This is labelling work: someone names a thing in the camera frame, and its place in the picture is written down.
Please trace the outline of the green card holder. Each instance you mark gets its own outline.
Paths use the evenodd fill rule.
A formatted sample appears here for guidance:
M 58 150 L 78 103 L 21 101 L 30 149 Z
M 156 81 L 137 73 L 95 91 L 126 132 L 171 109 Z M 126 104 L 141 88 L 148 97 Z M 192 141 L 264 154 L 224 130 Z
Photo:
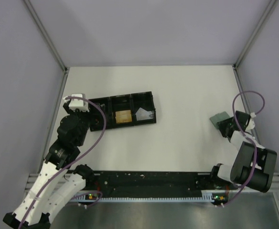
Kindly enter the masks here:
M 230 118 L 230 116 L 228 115 L 227 112 L 221 112 L 221 113 L 218 113 L 218 114 L 210 117 L 209 120 L 211 121 L 211 123 L 213 124 L 215 129 L 219 129 L 218 123 L 222 122 L 222 121 L 224 121 L 226 119 L 229 119 L 229 118 Z

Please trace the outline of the black three-compartment tray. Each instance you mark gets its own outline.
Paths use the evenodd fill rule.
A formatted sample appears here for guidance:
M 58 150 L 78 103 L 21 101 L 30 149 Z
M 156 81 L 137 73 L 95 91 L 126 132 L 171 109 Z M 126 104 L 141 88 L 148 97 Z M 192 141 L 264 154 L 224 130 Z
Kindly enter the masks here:
M 94 98 L 90 101 L 101 108 L 105 114 L 107 130 L 156 123 L 156 109 L 151 91 Z M 153 111 L 154 118 L 150 120 L 137 121 L 135 113 L 140 107 L 147 111 Z M 132 122 L 117 124 L 115 120 L 115 112 L 123 110 L 131 110 Z

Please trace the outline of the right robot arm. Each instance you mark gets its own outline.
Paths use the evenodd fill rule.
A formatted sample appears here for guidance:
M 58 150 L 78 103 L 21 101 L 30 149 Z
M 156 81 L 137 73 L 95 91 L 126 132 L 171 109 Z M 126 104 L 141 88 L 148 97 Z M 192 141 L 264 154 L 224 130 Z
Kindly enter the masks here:
M 213 166 L 209 183 L 219 189 L 234 184 L 266 193 L 269 191 L 275 171 L 277 153 L 257 142 L 250 133 L 254 129 L 255 114 L 236 111 L 233 117 L 227 112 L 218 113 L 210 118 L 211 123 L 222 137 L 226 138 L 237 150 L 232 165 Z

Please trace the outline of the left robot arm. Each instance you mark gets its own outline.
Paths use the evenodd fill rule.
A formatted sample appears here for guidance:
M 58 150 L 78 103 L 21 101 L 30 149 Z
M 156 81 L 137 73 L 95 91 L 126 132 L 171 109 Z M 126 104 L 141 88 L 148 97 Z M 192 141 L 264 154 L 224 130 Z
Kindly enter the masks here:
M 80 97 L 67 97 L 63 104 L 67 116 L 57 129 L 57 140 L 46 155 L 35 183 L 22 203 L 3 222 L 13 229 L 48 229 L 63 207 L 83 188 L 94 186 L 93 171 L 78 165 L 59 189 L 57 184 L 68 169 L 84 156 L 79 147 L 84 144 L 92 121 L 91 107 L 96 108 L 103 121 L 106 116 L 99 105 Z

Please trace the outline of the gold credit cards stack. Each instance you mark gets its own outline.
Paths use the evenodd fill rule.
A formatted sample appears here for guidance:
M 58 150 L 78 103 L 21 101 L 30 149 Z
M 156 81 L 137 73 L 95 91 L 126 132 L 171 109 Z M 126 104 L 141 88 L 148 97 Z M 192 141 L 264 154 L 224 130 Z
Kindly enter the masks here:
M 115 120 L 117 124 L 130 123 L 132 122 L 131 110 L 123 110 L 115 112 Z

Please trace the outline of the white credit cards stack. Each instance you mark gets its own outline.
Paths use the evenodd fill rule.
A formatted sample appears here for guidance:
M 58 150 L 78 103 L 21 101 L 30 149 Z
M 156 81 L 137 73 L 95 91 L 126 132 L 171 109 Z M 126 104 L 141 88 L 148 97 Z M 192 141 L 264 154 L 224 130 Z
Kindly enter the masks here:
M 140 107 L 135 113 L 135 116 L 137 121 L 150 120 L 154 118 L 154 113 L 153 111 L 147 111 Z

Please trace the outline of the left aluminium corner post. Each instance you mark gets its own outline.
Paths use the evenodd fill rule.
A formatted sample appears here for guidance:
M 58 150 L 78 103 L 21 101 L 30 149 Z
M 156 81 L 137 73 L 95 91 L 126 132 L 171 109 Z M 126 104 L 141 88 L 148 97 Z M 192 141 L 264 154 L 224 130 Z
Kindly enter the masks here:
M 29 15 L 31 16 L 34 24 L 36 25 L 41 37 L 43 38 L 44 42 L 46 43 L 51 55 L 59 65 L 60 69 L 63 72 L 67 71 L 67 66 L 63 62 L 61 56 L 59 55 L 59 52 L 57 51 L 54 43 L 52 42 L 52 39 L 50 38 L 47 30 L 45 29 L 42 21 L 40 20 L 40 17 L 38 16 L 32 2 L 30 0 L 22 0 L 22 3 L 24 4 L 26 10 L 28 11 Z

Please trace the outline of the aluminium corner post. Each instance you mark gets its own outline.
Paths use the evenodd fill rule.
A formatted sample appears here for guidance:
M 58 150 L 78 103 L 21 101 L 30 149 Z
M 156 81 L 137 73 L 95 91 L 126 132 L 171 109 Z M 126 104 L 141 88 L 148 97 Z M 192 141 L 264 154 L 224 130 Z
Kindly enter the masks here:
M 243 47 L 241 53 L 239 54 L 237 60 L 233 64 L 233 69 L 237 70 L 238 67 L 242 64 L 243 60 L 245 59 L 246 55 L 250 51 L 251 47 L 255 43 L 256 39 L 258 38 L 259 34 L 261 33 L 263 27 L 267 23 L 269 17 L 272 15 L 274 9 L 278 5 L 279 0 L 269 0 L 266 8 L 264 9 L 259 21 L 254 27 L 251 35 L 249 36 L 245 46 Z
M 61 56 L 59 55 L 59 52 L 57 51 L 54 43 L 52 42 L 52 39 L 50 38 L 47 30 L 45 29 L 42 21 L 40 20 L 40 17 L 38 16 L 32 2 L 30 0 L 22 0 L 22 3 L 24 4 L 26 10 L 28 11 L 29 15 L 31 16 L 34 24 L 36 25 L 41 37 L 43 38 L 44 42 L 46 43 L 51 55 L 59 65 L 60 69 L 63 72 L 67 71 L 67 66 L 63 62 Z

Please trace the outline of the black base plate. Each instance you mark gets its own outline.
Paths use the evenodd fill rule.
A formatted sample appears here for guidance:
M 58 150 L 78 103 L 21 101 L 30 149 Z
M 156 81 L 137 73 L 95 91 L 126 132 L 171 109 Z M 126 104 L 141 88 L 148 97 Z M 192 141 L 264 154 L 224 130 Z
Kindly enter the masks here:
M 214 186 L 209 173 L 95 171 L 86 188 L 103 198 L 194 198 Z

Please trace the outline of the aluminium frame rail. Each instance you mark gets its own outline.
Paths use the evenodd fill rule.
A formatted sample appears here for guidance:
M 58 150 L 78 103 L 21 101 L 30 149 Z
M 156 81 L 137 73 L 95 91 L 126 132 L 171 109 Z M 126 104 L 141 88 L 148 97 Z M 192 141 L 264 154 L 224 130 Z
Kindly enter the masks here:
M 57 184 L 57 188 L 62 186 L 63 183 L 67 179 L 69 179 L 70 176 L 71 176 L 70 174 L 66 174 L 64 177 L 62 177 Z M 27 180 L 27 183 L 26 183 L 26 186 L 25 186 L 25 191 L 29 191 L 32 188 L 32 186 L 33 186 L 34 182 L 36 181 L 37 177 L 38 177 L 37 174 L 29 174 L 29 177 L 28 177 L 28 180 Z M 279 191 L 279 173 L 275 173 L 275 175 L 273 176 L 272 184 L 271 184 L 271 187 L 269 189 L 269 192 L 276 192 L 276 191 Z

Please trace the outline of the right aluminium corner post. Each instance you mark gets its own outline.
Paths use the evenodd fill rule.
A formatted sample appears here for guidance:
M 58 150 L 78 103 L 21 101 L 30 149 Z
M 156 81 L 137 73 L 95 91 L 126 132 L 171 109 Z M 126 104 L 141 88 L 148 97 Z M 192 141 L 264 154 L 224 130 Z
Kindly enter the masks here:
M 259 21 L 254 27 L 251 35 L 249 36 L 245 46 L 243 47 L 241 53 L 239 54 L 237 60 L 233 64 L 233 69 L 237 70 L 238 67 L 242 64 L 243 60 L 245 59 L 246 55 L 250 51 L 251 47 L 255 43 L 256 39 L 258 38 L 259 34 L 261 33 L 263 27 L 267 23 L 269 17 L 272 15 L 274 9 L 278 5 L 279 0 L 269 0 L 266 8 L 264 9 Z

